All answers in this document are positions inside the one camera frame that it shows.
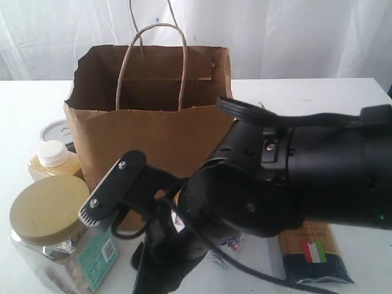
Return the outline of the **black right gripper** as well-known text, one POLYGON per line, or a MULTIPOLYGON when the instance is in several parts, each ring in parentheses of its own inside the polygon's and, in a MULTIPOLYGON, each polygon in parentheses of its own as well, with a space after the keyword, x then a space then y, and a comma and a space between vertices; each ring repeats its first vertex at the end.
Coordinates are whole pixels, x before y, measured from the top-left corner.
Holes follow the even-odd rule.
POLYGON ((171 187, 153 212, 132 259, 134 293, 169 293, 221 243, 239 233, 272 237, 304 217, 275 172, 218 163, 171 187))

